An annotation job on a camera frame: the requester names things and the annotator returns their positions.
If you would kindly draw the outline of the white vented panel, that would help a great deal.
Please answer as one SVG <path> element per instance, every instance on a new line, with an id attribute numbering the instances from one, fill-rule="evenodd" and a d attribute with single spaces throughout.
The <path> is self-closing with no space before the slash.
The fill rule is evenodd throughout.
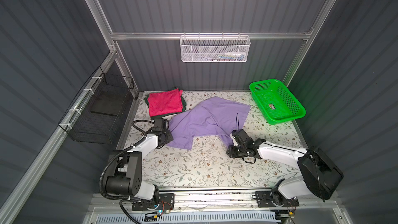
<path id="1" fill-rule="evenodd" d="M 155 220 L 146 218 L 144 214 L 132 214 L 131 216 L 140 224 L 279 224 L 282 222 L 276 218 L 274 212 L 268 211 L 174 212 Z"/>

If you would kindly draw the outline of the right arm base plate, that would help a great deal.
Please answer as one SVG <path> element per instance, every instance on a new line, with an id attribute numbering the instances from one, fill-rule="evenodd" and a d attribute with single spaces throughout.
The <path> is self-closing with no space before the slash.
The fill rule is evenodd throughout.
<path id="1" fill-rule="evenodd" d="M 297 198 L 286 199 L 278 192 L 272 192 L 271 190 L 260 190 L 256 191 L 252 195 L 258 207 L 298 207 L 299 201 Z"/>

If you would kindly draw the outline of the purple t shirt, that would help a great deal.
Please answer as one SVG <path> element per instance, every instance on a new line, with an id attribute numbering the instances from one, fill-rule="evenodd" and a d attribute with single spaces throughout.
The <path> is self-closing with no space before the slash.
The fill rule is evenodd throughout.
<path id="1" fill-rule="evenodd" d="M 249 112 L 250 105 L 211 97 L 170 120 L 173 141 L 168 146 L 191 150 L 195 137 L 218 136 L 228 147 L 233 144 L 230 134 L 243 126 Z"/>

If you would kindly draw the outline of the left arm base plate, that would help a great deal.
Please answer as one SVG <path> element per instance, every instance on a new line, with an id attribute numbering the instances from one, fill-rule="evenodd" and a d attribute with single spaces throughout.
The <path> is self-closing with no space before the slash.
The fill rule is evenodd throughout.
<path id="1" fill-rule="evenodd" d="M 171 211 L 174 209 L 175 194 L 155 194 L 152 200 L 134 202 L 132 211 Z"/>

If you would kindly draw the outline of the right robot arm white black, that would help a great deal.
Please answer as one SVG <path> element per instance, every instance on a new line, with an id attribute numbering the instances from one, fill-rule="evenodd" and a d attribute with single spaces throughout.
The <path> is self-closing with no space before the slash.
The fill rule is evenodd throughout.
<path id="1" fill-rule="evenodd" d="M 233 145 L 227 150 L 230 158 L 273 160 L 299 170 L 297 177 L 280 179 L 261 200 L 276 207 L 286 206 L 297 197 L 313 195 L 321 200 L 332 197 L 344 178 L 343 172 L 320 148 L 294 149 L 264 139 L 253 140 L 243 129 L 231 133 Z"/>

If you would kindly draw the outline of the white spray bottle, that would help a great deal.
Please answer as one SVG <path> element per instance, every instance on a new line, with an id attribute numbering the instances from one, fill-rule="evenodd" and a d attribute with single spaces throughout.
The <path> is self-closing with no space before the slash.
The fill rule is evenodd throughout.
<path id="1" fill-rule="evenodd" d="M 238 60 L 243 60 L 247 56 L 245 52 L 225 52 L 224 55 Z"/>

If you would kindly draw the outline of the green plastic basket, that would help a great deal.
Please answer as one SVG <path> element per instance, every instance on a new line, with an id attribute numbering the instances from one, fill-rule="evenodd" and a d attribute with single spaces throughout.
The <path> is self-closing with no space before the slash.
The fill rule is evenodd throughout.
<path id="1" fill-rule="evenodd" d="M 304 106 L 277 79 L 252 82 L 249 89 L 260 112 L 271 125 L 293 121 L 306 115 Z"/>

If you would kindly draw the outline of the floral table cloth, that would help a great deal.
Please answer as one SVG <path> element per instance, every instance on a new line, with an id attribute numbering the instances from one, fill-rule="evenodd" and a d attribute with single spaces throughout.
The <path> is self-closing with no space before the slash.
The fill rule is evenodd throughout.
<path id="1" fill-rule="evenodd" d="M 295 122 L 270 125 L 256 106 L 249 91 L 188 91 L 183 93 L 188 109 L 211 97 L 250 105 L 241 126 L 253 139 L 294 148 L 304 148 Z M 162 188 L 198 187 L 272 187 L 280 179 L 299 175 L 297 169 L 273 160 L 257 160 L 254 164 L 231 159 L 217 136 L 195 137 L 191 150 L 165 146 L 152 151 L 143 160 L 143 180 Z"/>

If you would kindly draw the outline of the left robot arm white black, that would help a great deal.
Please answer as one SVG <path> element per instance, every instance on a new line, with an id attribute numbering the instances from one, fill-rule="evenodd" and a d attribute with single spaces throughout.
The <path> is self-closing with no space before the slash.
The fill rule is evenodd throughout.
<path id="1" fill-rule="evenodd" d="M 167 119 L 135 120 L 132 127 L 143 136 L 133 145 L 115 150 L 99 178 L 99 192 L 109 200 L 159 204 L 159 188 L 143 180 L 143 159 L 173 141 Z"/>

